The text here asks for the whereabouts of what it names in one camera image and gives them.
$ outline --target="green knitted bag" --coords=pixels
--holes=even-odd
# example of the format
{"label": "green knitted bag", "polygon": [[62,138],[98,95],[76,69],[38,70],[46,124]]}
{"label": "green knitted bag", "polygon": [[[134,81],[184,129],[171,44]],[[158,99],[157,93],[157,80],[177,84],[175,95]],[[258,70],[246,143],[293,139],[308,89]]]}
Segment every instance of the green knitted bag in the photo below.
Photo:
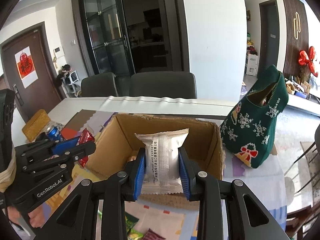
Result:
{"label": "green knitted bag", "polygon": [[284,77],[274,65],[261,76],[220,127],[225,147],[252,168],[270,154],[277,116],[289,99]]}

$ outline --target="sign on door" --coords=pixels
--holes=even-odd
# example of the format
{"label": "sign on door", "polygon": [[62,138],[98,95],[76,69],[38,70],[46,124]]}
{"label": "sign on door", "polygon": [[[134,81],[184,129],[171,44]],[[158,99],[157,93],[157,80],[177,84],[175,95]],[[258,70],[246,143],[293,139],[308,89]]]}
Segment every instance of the sign on door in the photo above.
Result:
{"label": "sign on door", "polygon": [[14,55],[18,72],[24,88],[27,88],[38,79],[35,66],[33,64],[30,47],[26,47]]}

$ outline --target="red bow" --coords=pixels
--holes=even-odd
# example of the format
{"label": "red bow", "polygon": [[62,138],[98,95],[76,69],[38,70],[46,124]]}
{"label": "red bow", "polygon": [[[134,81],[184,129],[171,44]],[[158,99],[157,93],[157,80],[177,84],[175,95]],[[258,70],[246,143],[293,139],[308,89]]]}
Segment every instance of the red bow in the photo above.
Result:
{"label": "red bow", "polygon": [[315,48],[313,46],[311,46],[309,49],[309,57],[308,57],[308,54],[304,50],[301,50],[299,52],[298,62],[301,66],[308,65],[308,68],[310,69],[311,73],[315,77],[318,77],[318,72],[316,72],[316,67],[315,67],[315,64],[313,63],[315,56],[316,56]]}
{"label": "red bow", "polygon": [[255,158],[258,155],[258,151],[257,150],[249,150],[246,147],[241,147],[241,153],[239,153],[240,155],[243,155],[245,153],[248,153],[248,156],[246,157],[246,160],[249,161],[252,158]]}

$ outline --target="white snack wrapper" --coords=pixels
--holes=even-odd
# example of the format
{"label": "white snack wrapper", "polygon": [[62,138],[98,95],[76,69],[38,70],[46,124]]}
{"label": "white snack wrapper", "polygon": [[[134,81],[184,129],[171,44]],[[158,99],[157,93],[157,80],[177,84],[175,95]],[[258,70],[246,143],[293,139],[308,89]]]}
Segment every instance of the white snack wrapper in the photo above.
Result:
{"label": "white snack wrapper", "polygon": [[135,134],[146,145],[146,170],[141,194],[182,193],[178,148],[189,129]]}

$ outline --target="blue soda can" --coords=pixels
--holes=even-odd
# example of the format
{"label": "blue soda can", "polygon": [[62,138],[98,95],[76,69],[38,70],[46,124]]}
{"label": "blue soda can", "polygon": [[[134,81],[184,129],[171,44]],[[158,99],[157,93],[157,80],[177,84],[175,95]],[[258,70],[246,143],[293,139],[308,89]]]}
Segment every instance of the blue soda can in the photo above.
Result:
{"label": "blue soda can", "polygon": [[63,136],[59,132],[58,128],[54,125],[48,127],[46,134],[52,141],[64,141]]}

